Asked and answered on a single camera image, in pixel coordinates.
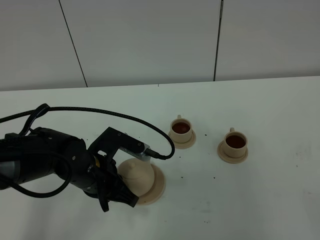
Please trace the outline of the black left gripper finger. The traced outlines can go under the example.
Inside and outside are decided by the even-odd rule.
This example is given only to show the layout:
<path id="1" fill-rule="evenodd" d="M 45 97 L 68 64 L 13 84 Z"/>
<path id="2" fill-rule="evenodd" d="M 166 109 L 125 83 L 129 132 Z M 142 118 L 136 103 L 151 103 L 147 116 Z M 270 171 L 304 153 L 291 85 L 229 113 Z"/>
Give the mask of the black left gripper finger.
<path id="1" fill-rule="evenodd" d="M 100 206 L 103 212 L 108 212 L 109 211 L 108 195 L 110 190 L 107 185 L 106 178 L 102 175 L 99 175 L 97 177 L 96 183 L 97 183 L 97 196 L 98 196 Z"/>
<path id="2" fill-rule="evenodd" d="M 109 199 L 113 202 L 127 204 L 133 208 L 137 204 L 139 197 L 136 196 L 120 179 L 113 185 L 109 194 Z"/>

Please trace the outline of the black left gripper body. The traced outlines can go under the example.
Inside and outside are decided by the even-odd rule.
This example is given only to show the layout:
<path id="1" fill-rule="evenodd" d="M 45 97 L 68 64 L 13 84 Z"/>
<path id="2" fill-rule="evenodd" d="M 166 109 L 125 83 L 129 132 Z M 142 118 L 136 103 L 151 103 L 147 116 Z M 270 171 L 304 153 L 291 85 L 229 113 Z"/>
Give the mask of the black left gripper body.
<path id="1" fill-rule="evenodd" d="M 91 198 L 98 199 L 97 177 L 105 177 L 109 187 L 108 199 L 117 180 L 120 180 L 116 161 L 108 160 L 104 152 L 94 155 L 86 149 L 84 140 L 73 140 L 69 145 L 69 159 L 72 169 L 70 183 L 84 191 Z"/>

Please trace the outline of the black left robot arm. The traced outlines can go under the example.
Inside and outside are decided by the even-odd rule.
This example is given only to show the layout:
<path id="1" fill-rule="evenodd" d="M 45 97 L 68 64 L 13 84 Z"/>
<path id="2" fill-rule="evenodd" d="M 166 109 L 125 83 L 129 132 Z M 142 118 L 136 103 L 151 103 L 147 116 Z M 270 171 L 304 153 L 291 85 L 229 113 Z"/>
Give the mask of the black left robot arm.
<path id="1" fill-rule="evenodd" d="M 126 186 L 113 159 L 119 149 L 138 152 L 142 144 L 112 127 L 89 147 L 83 139 L 49 128 L 38 127 L 27 136 L 8 133 L 0 141 L 0 188 L 50 198 L 71 184 L 98 199 L 104 212 L 110 201 L 134 207 L 139 197 Z M 64 181 L 56 190 L 38 193 L 21 186 L 51 174 Z"/>

